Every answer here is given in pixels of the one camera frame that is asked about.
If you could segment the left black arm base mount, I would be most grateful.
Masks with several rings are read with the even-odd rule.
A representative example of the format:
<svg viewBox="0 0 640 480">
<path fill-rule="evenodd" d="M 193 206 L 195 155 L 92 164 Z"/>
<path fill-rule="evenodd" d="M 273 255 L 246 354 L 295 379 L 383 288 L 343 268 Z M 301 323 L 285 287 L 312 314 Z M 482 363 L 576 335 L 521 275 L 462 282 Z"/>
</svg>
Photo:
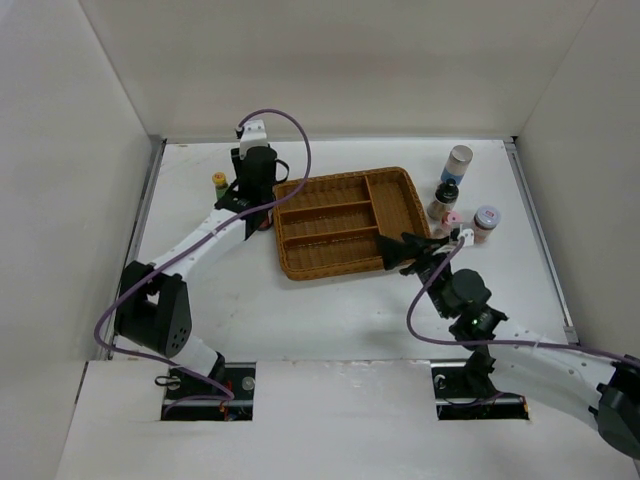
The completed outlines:
<svg viewBox="0 0 640 480">
<path fill-rule="evenodd" d="M 197 380 L 179 369 L 157 376 L 154 384 L 163 390 L 163 421 L 251 421 L 256 389 L 255 363 L 228 363 L 220 383 L 234 398 L 217 387 Z"/>
</svg>

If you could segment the yellow cap red sauce bottle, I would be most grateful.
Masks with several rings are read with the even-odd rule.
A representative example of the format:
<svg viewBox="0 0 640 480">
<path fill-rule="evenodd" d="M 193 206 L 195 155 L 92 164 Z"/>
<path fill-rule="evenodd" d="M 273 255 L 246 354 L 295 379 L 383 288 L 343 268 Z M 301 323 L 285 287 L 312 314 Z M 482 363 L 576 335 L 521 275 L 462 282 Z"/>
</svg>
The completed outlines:
<svg viewBox="0 0 640 480">
<path fill-rule="evenodd" d="M 224 198 L 227 190 L 229 189 L 229 183 L 224 172 L 215 172 L 212 175 L 212 182 L 214 185 L 216 202 L 214 207 L 218 210 L 224 207 Z"/>
</svg>

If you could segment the black cap clear sauce bottle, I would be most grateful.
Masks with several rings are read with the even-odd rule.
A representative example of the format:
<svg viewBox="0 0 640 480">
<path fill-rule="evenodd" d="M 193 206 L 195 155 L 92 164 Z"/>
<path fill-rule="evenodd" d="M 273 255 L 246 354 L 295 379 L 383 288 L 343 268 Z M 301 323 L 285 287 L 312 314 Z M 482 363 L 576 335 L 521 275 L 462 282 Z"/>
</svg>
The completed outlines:
<svg viewBox="0 0 640 480">
<path fill-rule="evenodd" d="M 272 227 L 272 224 L 273 224 L 272 211 L 268 210 L 265 213 L 265 217 L 264 217 L 262 223 L 258 227 L 258 231 L 268 231 Z"/>
</svg>

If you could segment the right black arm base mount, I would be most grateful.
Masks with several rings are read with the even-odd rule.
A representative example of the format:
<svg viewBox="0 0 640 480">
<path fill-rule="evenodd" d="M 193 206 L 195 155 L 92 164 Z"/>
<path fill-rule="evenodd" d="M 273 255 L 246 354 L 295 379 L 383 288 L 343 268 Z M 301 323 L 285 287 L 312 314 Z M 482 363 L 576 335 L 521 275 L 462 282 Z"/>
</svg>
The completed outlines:
<svg viewBox="0 0 640 480">
<path fill-rule="evenodd" d="M 439 420 L 529 420 L 526 399 L 497 390 L 489 379 L 492 362 L 484 352 L 473 352 L 464 361 L 431 364 Z"/>
</svg>

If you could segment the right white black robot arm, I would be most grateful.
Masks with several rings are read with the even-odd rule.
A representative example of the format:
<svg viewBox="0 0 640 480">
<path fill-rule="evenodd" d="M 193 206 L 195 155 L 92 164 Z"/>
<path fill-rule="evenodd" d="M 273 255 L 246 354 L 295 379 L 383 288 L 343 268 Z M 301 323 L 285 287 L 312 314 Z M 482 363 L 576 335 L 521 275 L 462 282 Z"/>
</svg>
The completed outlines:
<svg viewBox="0 0 640 480">
<path fill-rule="evenodd" d="M 381 234 L 376 246 L 387 270 L 415 275 L 438 314 L 451 320 L 448 340 L 417 332 L 408 314 L 407 328 L 433 345 L 461 346 L 471 355 L 464 384 L 473 394 L 519 394 L 563 412 L 595 430 L 616 451 L 639 457 L 639 360 L 575 344 L 554 343 L 490 306 L 491 291 L 471 269 L 453 270 L 451 262 L 472 245 L 469 230 L 448 238 L 427 239 L 403 233 Z"/>
</svg>

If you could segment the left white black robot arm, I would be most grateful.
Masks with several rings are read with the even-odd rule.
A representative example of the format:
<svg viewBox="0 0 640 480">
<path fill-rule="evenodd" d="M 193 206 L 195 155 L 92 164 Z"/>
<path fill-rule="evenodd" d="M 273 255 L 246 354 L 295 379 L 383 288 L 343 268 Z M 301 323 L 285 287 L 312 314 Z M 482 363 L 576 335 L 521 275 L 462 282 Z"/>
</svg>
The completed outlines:
<svg viewBox="0 0 640 480">
<path fill-rule="evenodd" d="M 206 399 L 224 387 L 224 356 L 192 333 L 188 281 L 207 273 L 234 247 L 242 244 L 268 217 L 261 210 L 240 213 L 274 201 L 273 187 L 281 163 L 270 145 L 231 151 L 236 179 L 209 216 L 174 249 L 143 264 L 131 262 L 121 277 L 122 294 L 140 287 L 117 308 L 115 333 L 151 351 L 171 366 L 191 371 L 190 386 Z"/>
</svg>

